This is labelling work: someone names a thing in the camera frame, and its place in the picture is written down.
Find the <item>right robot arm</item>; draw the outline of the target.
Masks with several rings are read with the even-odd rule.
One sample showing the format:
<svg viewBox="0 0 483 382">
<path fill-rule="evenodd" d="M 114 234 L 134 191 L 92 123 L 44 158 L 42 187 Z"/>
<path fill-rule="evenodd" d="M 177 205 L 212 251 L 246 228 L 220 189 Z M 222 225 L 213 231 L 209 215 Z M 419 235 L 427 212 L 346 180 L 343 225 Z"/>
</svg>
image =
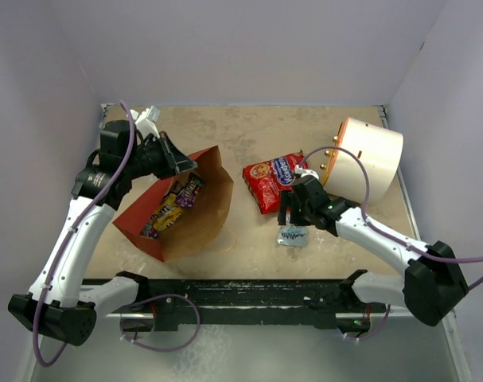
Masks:
<svg viewBox="0 0 483 382">
<path fill-rule="evenodd" d="M 352 201 L 330 199 L 310 175 L 281 191 L 278 222 L 327 231 L 396 270 L 393 276 L 356 271 L 344 280 L 340 300 L 349 311 L 358 311 L 367 303 L 399 306 L 423 324 L 436 326 L 469 293 L 449 245 L 409 238 L 373 220 Z"/>
</svg>

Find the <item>red cookie snack bag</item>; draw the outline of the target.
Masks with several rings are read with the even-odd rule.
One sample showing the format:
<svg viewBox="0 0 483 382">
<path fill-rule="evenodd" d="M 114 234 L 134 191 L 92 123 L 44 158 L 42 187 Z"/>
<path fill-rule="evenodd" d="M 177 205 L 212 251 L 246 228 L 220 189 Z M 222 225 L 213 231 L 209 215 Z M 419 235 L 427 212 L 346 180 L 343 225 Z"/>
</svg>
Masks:
<svg viewBox="0 0 483 382">
<path fill-rule="evenodd" d="M 300 150 L 243 168 L 242 177 L 261 214 L 279 211 L 280 192 L 291 189 L 295 167 L 303 158 Z"/>
</svg>

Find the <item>red paper bag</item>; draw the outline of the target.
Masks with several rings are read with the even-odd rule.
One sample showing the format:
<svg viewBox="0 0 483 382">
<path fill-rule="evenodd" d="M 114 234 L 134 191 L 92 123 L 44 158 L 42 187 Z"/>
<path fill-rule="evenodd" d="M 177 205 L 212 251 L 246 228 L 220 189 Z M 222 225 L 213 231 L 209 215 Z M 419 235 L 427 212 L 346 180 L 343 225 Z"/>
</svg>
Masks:
<svg viewBox="0 0 483 382">
<path fill-rule="evenodd" d="M 233 180 L 222 165 L 219 147 L 190 157 L 196 169 L 156 181 L 114 220 L 137 249 L 161 262 L 205 248 L 228 217 Z"/>
</svg>

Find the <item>silver snack wrapper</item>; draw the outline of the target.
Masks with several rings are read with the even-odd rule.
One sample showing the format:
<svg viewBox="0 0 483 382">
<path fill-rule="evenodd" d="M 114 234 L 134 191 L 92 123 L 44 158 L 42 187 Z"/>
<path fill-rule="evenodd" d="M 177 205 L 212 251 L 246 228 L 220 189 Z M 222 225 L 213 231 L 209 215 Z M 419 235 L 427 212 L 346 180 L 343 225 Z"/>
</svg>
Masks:
<svg viewBox="0 0 483 382">
<path fill-rule="evenodd" d="M 308 244 L 306 227 L 287 224 L 280 227 L 276 242 L 287 247 L 303 248 Z"/>
</svg>

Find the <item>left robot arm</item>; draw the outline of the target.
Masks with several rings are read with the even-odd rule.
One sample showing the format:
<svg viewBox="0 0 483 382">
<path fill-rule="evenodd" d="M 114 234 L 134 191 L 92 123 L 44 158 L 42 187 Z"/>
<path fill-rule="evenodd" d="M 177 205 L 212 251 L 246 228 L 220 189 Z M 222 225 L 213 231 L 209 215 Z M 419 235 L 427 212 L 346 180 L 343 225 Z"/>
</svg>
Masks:
<svg viewBox="0 0 483 382">
<path fill-rule="evenodd" d="M 166 132 L 143 134 L 128 120 L 110 121 L 72 188 L 68 215 L 47 263 L 26 294 L 11 297 L 8 311 L 32 333 L 82 345 L 97 321 L 123 307 L 141 312 L 150 304 L 146 277 L 122 271 L 84 293 L 85 272 L 103 231 L 133 180 L 153 174 L 169 179 L 196 169 Z"/>
</svg>

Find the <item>purple candy packet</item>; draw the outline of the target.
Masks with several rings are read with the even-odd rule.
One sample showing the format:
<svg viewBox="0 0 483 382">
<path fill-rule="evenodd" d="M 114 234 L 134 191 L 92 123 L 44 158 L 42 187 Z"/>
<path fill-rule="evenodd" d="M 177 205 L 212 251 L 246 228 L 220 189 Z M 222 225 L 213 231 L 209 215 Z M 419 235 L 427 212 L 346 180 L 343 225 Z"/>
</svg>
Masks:
<svg viewBox="0 0 483 382">
<path fill-rule="evenodd" d="M 176 198 L 176 204 L 183 209 L 192 208 L 197 200 L 198 193 L 203 187 L 203 180 L 195 173 L 191 173 L 185 186 Z"/>
</svg>

